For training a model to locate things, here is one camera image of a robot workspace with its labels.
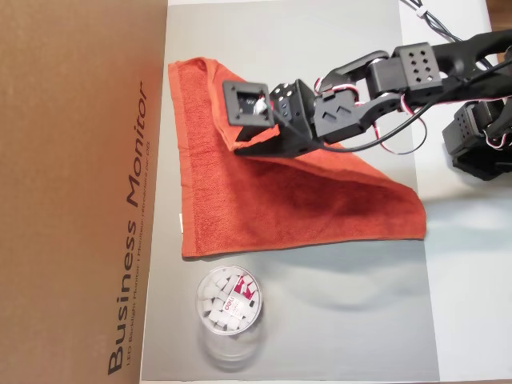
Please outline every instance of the round plastic container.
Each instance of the round plastic container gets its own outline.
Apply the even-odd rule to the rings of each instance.
[[[214,304],[215,299],[221,299],[222,307],[219,306],[219,302]],[[253,305],[250,309],[247,308],[246,306],[250,306],[251,303]],[[206,356],[214,366],[235,372],[245,369],[252,363],[265,337],[262,304],[260,285],[248,270],[240,266],[220,266],[201,280],[196,293],[196,308],[203,325],[200,341]],[[232,317],[236,318],[233,320],[234,323],[239,321],[237,329],[228,329],[222,320],[220,325],[219,322],[211,320],[210,314],[214,305],[220,308],[219,313],[227,313],[224,315],[224,322]],[[249,313],[249,317],[244,316],[245,311]]]
[[[258,320],[262,304],[258,281],[240,266],[220,266],[211,270],[199,283],[196,293],[196,308],[203,325],[219,335],[230,336],[248,330]],[[211,315],[215,310],[223,317],[218,322]],[[229,328],[227,319],[238,322],[237,329]]]

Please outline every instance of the black robotic arm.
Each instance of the black robotic arm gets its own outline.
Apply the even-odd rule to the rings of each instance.
[[[282,83],[271,92],[265,84],[223,84],[228,121],[242,126],[238,141],[276,123],[279,135],[236,150],[237,155],[296,157],[312,150],[355,152],[383,142],[404,129],[365,146],[336,150],[332,144],[364,133],[384,114],[410,106],[426,109],[444,102],[467,103],[443,131],[453,164],[490,180],[512,170],[512,30],[479,34],[467,41],[440,46],[428,43],[397,47],[389,56],[374,52],[321,78],[311,90],[300,79]],[[477,62],[489,54],[506,52],[506,62],[481,70]],[[355,83],[366,80],[370,100],[358,102]]]

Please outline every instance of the red towel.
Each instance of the red towel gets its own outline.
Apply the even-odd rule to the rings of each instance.
[[[183,257],[308,244],[425,237],[423,205],[354,154],[244,158],[222,82],[241,79],[215,60],[169,65],[182,176]]]

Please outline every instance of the gray surface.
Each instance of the gray surface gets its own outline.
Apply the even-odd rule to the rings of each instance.
[[[239,32],[247,25],[258,34]],[[336,66],[400,45],[399,26],[395,0],[172,6],[166,63],[201,55],[270,87],[297,77],[312,85]],[[352,143],[372,138],[368,133]],[[393,144],[411,143],[408,133]],[[379,148],[362,157],[416,188],[414,158]],[[174,110],[165,82],[143,379],[439,379],[422,242],[352,242],[185,262],[180,211]],[[214,368],[202,354],[194,308],[202,276],[224,264],[254,273],[265,295],[260,354],[235,373]]]

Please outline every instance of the cardboard box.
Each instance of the cardboard box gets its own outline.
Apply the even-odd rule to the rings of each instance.
[[[2,4],[0,382],[139,382],[166,12]]]

